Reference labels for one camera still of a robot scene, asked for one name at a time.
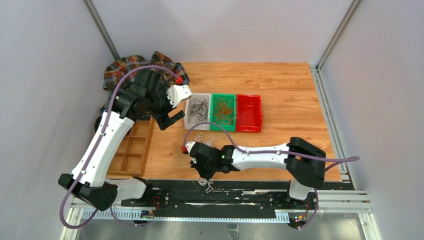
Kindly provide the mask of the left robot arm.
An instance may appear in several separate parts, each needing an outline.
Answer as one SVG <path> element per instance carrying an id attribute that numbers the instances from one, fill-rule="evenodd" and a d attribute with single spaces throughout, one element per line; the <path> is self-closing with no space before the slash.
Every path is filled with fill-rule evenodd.
<path id="1" fill-rule="evenodd" d="M 86 152 L 71 173 L 63 173 L 58 184 L 67 195 L 89 204 L 98 211 L 108 210 L 115 202 L 134 199 L 149 206 L 153 193 L 149 183 L 140 178 L 108 179 L 107 172 L 117 150 L 134 123 L 149 114 L 163 131 L 185 116 L 169 113 L 192 96 L 188 84 L 177 78 L 175 84 L 162 80 L 158 67 L 143 67 L 133 81 L 109 95 L 95 135 Z"/>

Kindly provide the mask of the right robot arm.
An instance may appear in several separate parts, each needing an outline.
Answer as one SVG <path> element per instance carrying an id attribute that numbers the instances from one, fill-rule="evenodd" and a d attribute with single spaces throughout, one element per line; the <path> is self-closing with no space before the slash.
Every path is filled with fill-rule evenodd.
<path id="1" fill-rule="evenodd" d="M 205 143 L 189 141 L 182 151 L 191 157 L 191 167 L 201 178 L 210 180 L 215 173 L 228 174 L 247 169 L 281 169 L 292 175 L 286 203 L 294 209 L 306 202 L 310 190 L 325 183 L 326 153 L 300 137 L 288 143 L 267 147 L 225 145 L 218 149 Z"/>

